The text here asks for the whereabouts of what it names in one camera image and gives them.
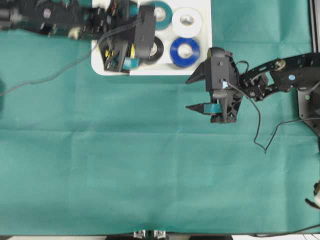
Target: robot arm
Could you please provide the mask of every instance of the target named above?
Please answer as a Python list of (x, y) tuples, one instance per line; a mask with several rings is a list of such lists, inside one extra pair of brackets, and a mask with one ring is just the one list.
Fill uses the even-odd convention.
[(138, 63), (150, 57), (156, 27), (154, 10), (149, 5), (138, 8), (129, 0), (112, 0), (108, 9), (83, 7), (77, 0), (70, 0), (69, 4), (52, 0), (0, 0), (0, 30), (22, 29), (45, 36), (99, 40), (103, 34), (141, 19), (140, 24), (108, 37), (99, 45), (106, 71), (128, 73), (127, 62)]
[[(274, 83), (269, 84), (267, 73)], [(212, 123), (234, 123), (245, 94), (262, 101), (272, 94), (298, 91), (299, 116), (302, 120), (320, 117), (320, 53), (279, 58), (243, 74), (233, 60), (233, 54), (222, 48), (209, 49), (208, 59), (201, 63), (186, 81), (192, 84), (205, 80), (210, 103), (187, 106), (188, 109), (211, 116)], [(320, 137), (320, 120), (304, 120)]]

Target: wire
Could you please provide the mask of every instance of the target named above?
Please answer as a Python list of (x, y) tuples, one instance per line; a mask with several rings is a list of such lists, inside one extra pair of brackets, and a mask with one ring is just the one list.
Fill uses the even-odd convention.
[(266, 234), (266, 235), (253, 235), (252, 237), (256, 237), (256, 238), (272, 238), (272, 237), (280, 237), (280, 236), (286, 236), (286, 235), (291, 235), (291, 234), (301, 234), (305, 231), (311, 230), (311, 229), (315, 229), (315, 228), (320, 228), (320, 224), (317, 225), (313, 225), (313, 226), (309, 226), (297, 231), (291, 231), (291, 232), (285, 232), (285, 233), (279, 233), (279, 234)]
[(244, 96), (246, 96), (246, 98), (252, 103), (252, 105), (254, 106), (255, 110), (257, 111), (257, 113), (258, 113), (258, 126), (257, 126), (257, 129), (256, 129), (256, 134), (255, 134), (255, 137), (253, 139), (253, 142), (254, 142), (254, 144), (258, 145), (260, 148), (262, 148), (264, 150), (264, 153), (266, 154), (267, 153), (267, 148), (265, 148), (262, 144), (257, 142), (257, 138), (259, 136), (260, 127), (261, 127), (261, 112), (260, 112), (259, 108), (257, 107), (256, 103), (247, 94), (245, 94), (244, 91), (240, 90), (239, 88), (237, 88), (236, 86), (234, 86), (230, 82), (227, 82), (227, 83), (228, 83), (228, 85), (230, 87), (232, 87), (233, 89), (237, 90), (239, 93), (241, 93)]
[(313, 92), (319, 86), (320, 86), (320, 81), (316, 85), (314, 85), (314, 87), (312, 87), (311, 89), (298, 89), (298, 91), (302, 93)]
[(268, 143), (268, 145), (267, 145), (266, 148), (265, 148), (265, 152), (267, 152), (268, 148), (270, 147), (272, 141), (274, 140), (274, 138), (275, 138), (275, 136), (276, 136), (276, 134), (277, 134), (278, 128), (279, 128), (280, 126), (285, 125), (285, 124), (299, 123), (299, 122), (310, 121), (310, 120), (320, 120), (320, 117), (310, 117), (310, 118), (304, 118), (304, 119), (298, 119), (298, 120), (292, 120), (292, 121), (284, 121), (284, 122), (279, 123), (279, 124), (275, 127), (275, 129), (273, 130), (271, 139), (269, 140), (269, 143)]
[(88, 59), (91, 54), (93, 53), (94, 50), (96, 50), (96, 48), (99, 46), (99, 44), (102, 43), (102, 41), (104, 41), (106, 38), (112, 36), (112, 35), (115, 35), (115, 34), (118, 34), (118, 33), (121, 33), (121, 32), (124, 32), (124, 31), (127, 31), (129, 29), (132, 29), (134, 28), (136, 25), (138, 25), (139, 23), (141, 23), (143, 21), (142, 18), (139, 18), (135, 21), (133, 21), (132, 23), (129, 23), (129, 24), (126, 24), (126, 25), (123, 25), (123, 26), (120, 26), (120, 27), (117, 27), (115, 29), (112, 29), (106, 33), (104, 33), (97, 41), (96, 45), (91, 49), (90, 52), (88, 52), (86, 55), (84, 55), (83, 57), (80, 57), (78, 60), (72, 62), (72, 63), (69, 63), (67, 64), (66, 66), (64, 66), (63, 68), (61, 68), (59, 71), (57, 71), (56, 73), (52, 74), (51, 76), (47, 76), (47, 77), (44, 77), (44, 78), (40, 78), (38, 80), (32, 80), (32, 81), (25, 81), (25, 82), (22, 82), (4, 92), (1, 92), (0, 93), (0, 97), (4, 96), (4, 95), (7, 95), (23, 86), (27, 86), (27, 85), (36, 85), (36, 84), (43, 84), (43, 83), (46, 83), (46, 82), (49, 82), (49, 81), (52, 81), (54, 79), (56, 79), (57, 77), (59, 77), (62, 73), (64, 73), (65, 71), (75, 67), (76, 65), (82, 63), (84, 60)]
[(238, 61), (235, 65), (237, 66), (238, 64), (246, 64), (245, 73), (247, 73), (249, 71), (249, 68), (250, 68), (249, 62), (242, 60), (242, 61)]
[(314, 237), (317, 240), (320, 240), (319, 238), (317, 238), (314, 234), (311, 234), (312, 237)]
[(259, 136), (259, 132), (260, 132), (260, 128), (261, 128), (261, 112), (258, 108), (258, 106), (256, 105), (256, 103), (242, 90), (240, 90), (239, 88), (237, 88), (236, 86), (234, 86), (232, 83), (228, 82), (228, 85), (230, 87), (232, 87), (233, 89), (235, 89), (236, 91), (238, 91), (239, 93), (243, 94), (251, 103), (252, 105), (254, 106), (254, 108), (256, 109), (257, 113), (258, 113), (258, 126), (257, 126), (257, 129), (256, 129), (256, 134), (255, 134), (255, 137), (253, 139), (253, 143), (258, 145), (260, 148), (262, 148), (264, 150), (264, 154), (267, 154), (267, 151), (271, 145), (271, 143), (273, 142), (276, 134), (277, 134), (277, 131), (279, 129), (280, 126), (282, 125), (286, 125), (286, 124), (291, 124), (291, 123), (299, 123), (299, 122), (304, 122), (304, 121), (310, 121), (310, 120), (320, 120), (320, 117), (310, 117), (310, 118), (304, 118), (304, 119), (298, 119), (298, 120), (291, 120), (291, 121), (284, 121), (284, 122), (281, 122), (279, 123), (275, 128), (274, 130), (272, 131), (272, 134), (271, 134), (271, 138), (267, 144), (266, 147), (264, 147), (262, 144), (260, 144), (259, 142), (257, 142), (257, 138)]

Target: green fabric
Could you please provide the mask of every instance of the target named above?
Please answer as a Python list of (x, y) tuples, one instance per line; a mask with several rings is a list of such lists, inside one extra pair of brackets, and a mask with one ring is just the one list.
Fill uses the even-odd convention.
[[(213, 0), (212, 23), (214, 45), (252, 67), (311, 51), (305, 0)], [(0, 33), (0, 79), (9, 88), (47, 76), (89, 49)], [(237, 123), (210, 124), (185, 109), (209, 100), (204, 82), (186, 79), (99, 76), (87, 60), (2, 99), (0, 234), (266, 233), (318, 224), (319, 211), (304, 203), (319, 180), (312, 131), (283, 126), (264, 155), (247, 99)], [(297, 118), (294, 92), (258, 106), (262, 143), (277, 123)]]

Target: green tape roll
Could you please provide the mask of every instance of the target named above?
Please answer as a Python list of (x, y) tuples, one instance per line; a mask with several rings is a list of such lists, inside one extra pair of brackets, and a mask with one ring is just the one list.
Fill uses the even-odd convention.
[(148, 4), (155, 7), (154, 13), (157, 17), (155, 29), (166, 29), (172, 21), (173, 12), (171, 7), (163, 1), (151, 1)]

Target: bolt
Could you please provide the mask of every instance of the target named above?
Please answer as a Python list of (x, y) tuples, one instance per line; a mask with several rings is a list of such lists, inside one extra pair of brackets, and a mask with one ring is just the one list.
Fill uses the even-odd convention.
[(46, 8), (43, 12), (43, 17), (45, 19), (49, 19), (51, 17), (51, 10), (49, 8)]

